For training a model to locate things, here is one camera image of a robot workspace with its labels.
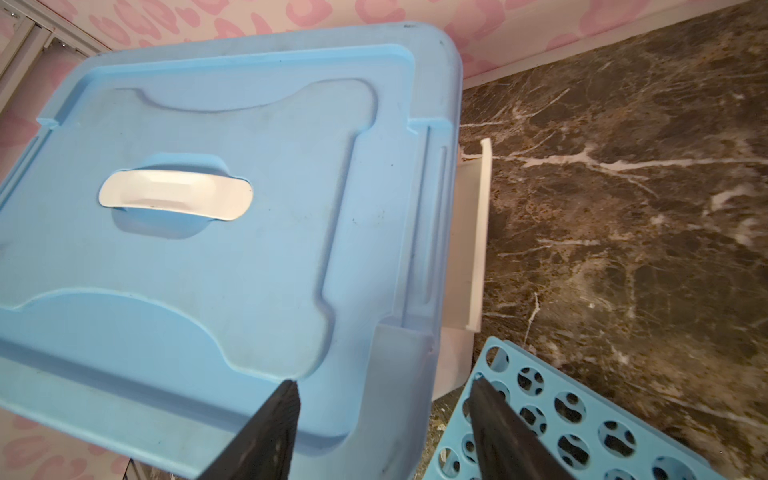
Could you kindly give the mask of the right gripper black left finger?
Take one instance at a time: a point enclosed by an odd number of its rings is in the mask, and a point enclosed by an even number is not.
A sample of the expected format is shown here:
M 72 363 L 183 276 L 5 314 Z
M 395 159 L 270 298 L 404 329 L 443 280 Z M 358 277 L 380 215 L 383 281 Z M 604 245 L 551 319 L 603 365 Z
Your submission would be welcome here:
M 297 382 L 285 380 L 198 479 L 286 480 L 299 416 Z

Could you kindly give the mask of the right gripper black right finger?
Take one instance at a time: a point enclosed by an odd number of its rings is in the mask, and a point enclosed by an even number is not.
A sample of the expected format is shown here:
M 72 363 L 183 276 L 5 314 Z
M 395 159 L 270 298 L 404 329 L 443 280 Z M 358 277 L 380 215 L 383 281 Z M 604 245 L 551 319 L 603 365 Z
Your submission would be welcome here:
M 573 479 L 486 379 L 472 382 L 468 404 L 482 479 Z

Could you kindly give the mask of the blue plastic box lid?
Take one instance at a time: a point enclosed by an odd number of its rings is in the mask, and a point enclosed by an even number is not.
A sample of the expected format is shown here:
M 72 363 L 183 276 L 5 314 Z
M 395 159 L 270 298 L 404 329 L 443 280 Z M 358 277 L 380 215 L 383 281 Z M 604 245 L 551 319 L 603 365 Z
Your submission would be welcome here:
M 1 405 L 193 478 L 284 381 L 294 479 L 408 479 L 462 62 L 403 22 L 113 52 L 1 187 Z

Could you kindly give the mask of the white plastic storage box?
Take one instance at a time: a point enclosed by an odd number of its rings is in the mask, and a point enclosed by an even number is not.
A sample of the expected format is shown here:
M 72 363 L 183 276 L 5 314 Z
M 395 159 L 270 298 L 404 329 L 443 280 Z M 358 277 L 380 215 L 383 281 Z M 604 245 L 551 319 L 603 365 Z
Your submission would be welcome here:
M 492 141 L 484 138 L 480 146 L 480 154 L 457 160 L 434 400 L 467 381 L 482 328 Z

